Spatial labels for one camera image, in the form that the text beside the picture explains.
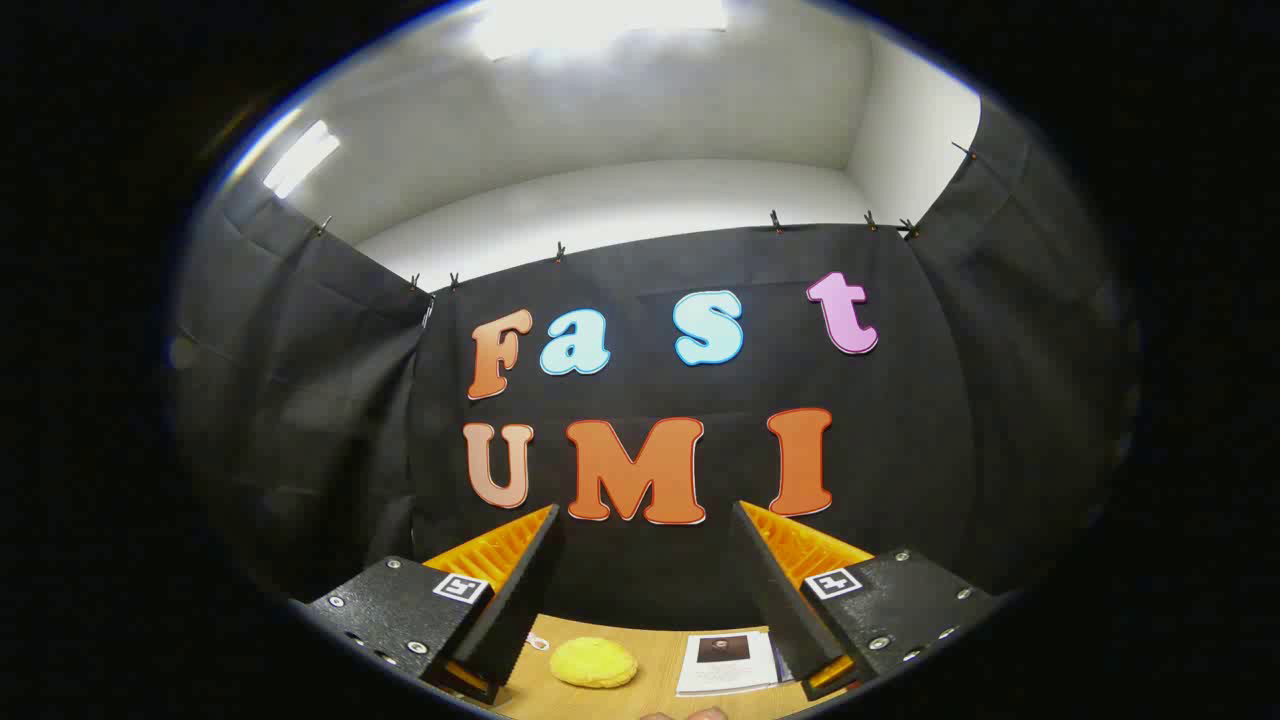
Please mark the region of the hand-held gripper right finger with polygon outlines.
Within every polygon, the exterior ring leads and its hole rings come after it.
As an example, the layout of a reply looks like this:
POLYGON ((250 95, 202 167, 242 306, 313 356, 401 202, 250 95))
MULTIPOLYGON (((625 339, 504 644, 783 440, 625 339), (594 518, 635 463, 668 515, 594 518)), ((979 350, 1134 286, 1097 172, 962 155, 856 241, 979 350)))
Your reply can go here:
POLYGON ((745 501, 732 511, 730 548, 809 701, 918 664, 1002 605, 920 551, 873 555, 745 501))

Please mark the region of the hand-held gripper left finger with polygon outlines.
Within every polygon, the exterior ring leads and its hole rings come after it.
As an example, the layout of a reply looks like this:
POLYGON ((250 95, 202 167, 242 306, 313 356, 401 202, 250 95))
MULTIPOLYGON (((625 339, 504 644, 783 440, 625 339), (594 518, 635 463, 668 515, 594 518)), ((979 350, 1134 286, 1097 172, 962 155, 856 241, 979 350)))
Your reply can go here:
POLYGON ((563 544, 561 509, 548 505, 426 562, 380 559, 300 612, 393 673, 493 705, 563 544))

